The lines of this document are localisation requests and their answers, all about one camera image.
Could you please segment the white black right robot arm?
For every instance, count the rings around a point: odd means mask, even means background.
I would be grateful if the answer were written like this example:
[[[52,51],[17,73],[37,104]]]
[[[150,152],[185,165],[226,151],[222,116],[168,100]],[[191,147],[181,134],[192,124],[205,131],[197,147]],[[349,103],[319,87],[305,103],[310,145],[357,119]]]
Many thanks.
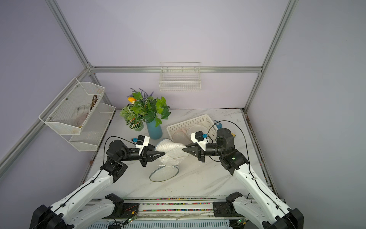
[[[291,209],[254,172],[250,161],[235,148],[234,137],[227,128],[218,129],[216,142],[209,143],[201,131],[191,135],[192,143],[184,152],[204,162],[206,156],[218,156],[221,165],[234,176],[252,195],[256,205],[240,193],[227,199],[227,205],[235,213],[246,217],[259,229],[302,229],[304,216],[297,208]]]

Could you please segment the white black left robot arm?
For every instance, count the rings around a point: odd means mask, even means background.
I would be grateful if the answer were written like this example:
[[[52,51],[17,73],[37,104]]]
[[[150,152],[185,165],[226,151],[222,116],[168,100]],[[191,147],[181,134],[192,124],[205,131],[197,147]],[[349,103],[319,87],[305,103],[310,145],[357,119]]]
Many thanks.
[[[88,181],[63,199],[47,207],[38,207],[30,222],[31,229],[85,229],[98,220],[114,213],[123,213],[124,201],[109,194],[96,206],[83,210],[97,194],[115,183],[127,170],[126,161],[148,162],[165,155],[149,144],[149,138],[139,136],[133,140],[134,148],[128,148],[122,140],[112,141],[106,151],[107,160]]]

